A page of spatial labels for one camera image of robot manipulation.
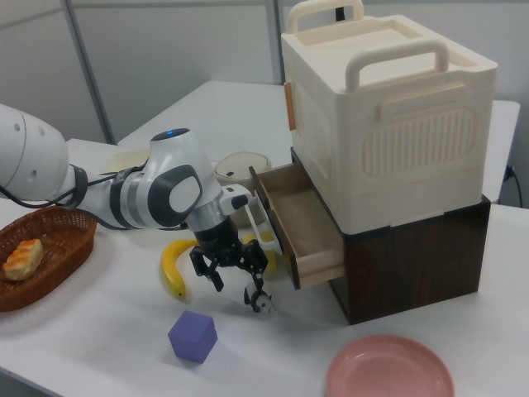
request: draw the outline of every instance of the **pink dish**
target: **pink dish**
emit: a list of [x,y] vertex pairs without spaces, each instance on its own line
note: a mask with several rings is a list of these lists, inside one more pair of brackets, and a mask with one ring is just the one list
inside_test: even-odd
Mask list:
[[334,358],[328,397],[454,397],[441,359],[405,337],[378,335],[351,343]]

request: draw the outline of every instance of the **yellow banana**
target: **yellow banana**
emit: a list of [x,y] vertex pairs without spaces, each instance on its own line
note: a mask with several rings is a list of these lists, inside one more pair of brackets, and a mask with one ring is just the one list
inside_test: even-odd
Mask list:
[[160,259],[162,275],[164,275],[165,283],[177,298],[185,298],[185,283],[176,267],[176,260],[189,247],[196,245],[196,240],[175,240],[162,252]]

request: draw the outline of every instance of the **purple cube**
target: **purple cube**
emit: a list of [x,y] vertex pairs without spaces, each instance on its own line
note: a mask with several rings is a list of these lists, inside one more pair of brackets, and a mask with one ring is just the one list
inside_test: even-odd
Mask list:
[[176,357],[203,363],[217,341],[213,318],[184,310],[169,331]]

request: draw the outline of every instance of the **open drawer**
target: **open drawer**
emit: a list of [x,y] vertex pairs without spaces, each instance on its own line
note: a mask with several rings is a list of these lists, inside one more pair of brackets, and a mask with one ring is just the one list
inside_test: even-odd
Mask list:
[[294,287],[345,275],[343,237],[302,166],[294,163],[262,174],[250,172]]

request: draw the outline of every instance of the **pastry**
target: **pastry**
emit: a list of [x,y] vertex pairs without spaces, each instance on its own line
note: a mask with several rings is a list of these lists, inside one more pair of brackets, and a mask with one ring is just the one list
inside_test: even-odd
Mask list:
[[35,272],[44,256],[41,240],[29,240],[21,242],[17,249],[7,258],[3,264],[6,277],[9,280],[25,280]]

